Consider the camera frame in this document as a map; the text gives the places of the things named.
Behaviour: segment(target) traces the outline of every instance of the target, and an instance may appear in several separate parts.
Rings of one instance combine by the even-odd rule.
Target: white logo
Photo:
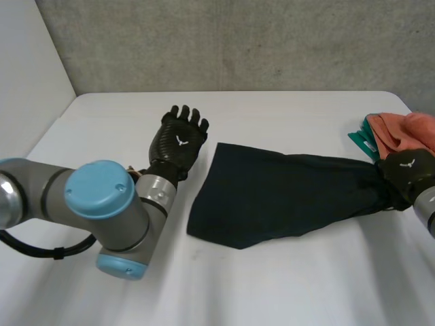
[[[179,146],[182,146],[182,145],[185,145],[185,144],[188,144],[189,142],[188,141],[180,141],[179,140],[179,137],[177,136],[177,135],[175,135],[176,137],[177,137],[177,142],[178,142],[178,145]]]
[[[413,167],[413,165],[414,165],[414,163],[415,163],[415,159],[411,162],[411,163],[407,163],[407,164],[399,164],[400,166],[403,166],[403,167],[409,167],[409,168],[412,168]]]

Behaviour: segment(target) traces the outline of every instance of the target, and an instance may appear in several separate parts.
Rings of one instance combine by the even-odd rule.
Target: white wall
[[[0,158],[27,155],[74,98],[34,0],[1,0]]]

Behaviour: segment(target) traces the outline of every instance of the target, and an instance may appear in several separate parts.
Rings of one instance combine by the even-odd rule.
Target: blue joint cap
[[[108,274],[125,280],[140,280],[148,265],[137,261],[119,258],[100,253],[97,258],[97,268]]]
[[[135,184],[118,163],[96,161],[74,171],[65,184],[65,202],[86,219],[108,219],[126,209],[135,195]]]
[[[16,160],[17,158],[3,158],[0,160],[0,164],[9,160]]]

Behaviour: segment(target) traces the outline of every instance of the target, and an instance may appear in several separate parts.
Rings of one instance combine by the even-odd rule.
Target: teal cloth
[[[376,144],[372,128],[367,121],[367,117],[361,124],[361,130],[347,134],[349,138],[365,153],[369,158],[376,162],[380,159],[379,150]]]

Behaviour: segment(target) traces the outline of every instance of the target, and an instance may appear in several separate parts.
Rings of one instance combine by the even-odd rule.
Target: black cable
[[[1,230],[0,231],[0,241],[5,243],[7,246],[17,250],[18,252],[36,258],[53,258],[63,259],[64,257],[77,255],[78,253],[82,253],[83,251],[89,249],[96,240],[96,238],[91,234],[89,237],[77,243],[72,247],[59,247],[55,249],[42,249],[31,246],[27,243],[21,242],[18,239],[14,238],[8,232]]]

